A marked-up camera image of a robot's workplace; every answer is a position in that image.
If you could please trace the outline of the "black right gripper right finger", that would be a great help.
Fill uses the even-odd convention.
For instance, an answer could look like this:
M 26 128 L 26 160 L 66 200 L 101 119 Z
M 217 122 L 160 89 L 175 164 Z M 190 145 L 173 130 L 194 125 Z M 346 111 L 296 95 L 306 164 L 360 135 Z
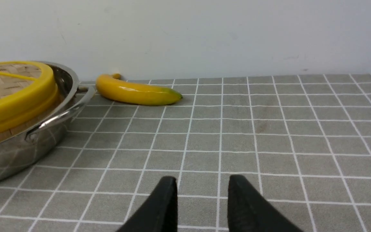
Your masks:
M 230 232 L 301 232 L 254 188 L 243 175 L 231 175 L 228 183 Z

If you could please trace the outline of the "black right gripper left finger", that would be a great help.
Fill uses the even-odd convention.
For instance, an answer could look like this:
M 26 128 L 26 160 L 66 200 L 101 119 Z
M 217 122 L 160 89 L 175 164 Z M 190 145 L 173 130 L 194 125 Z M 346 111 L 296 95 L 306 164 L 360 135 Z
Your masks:
M 140 208 L 118 232 L 177 232 L 176 178 L 163 176 Z

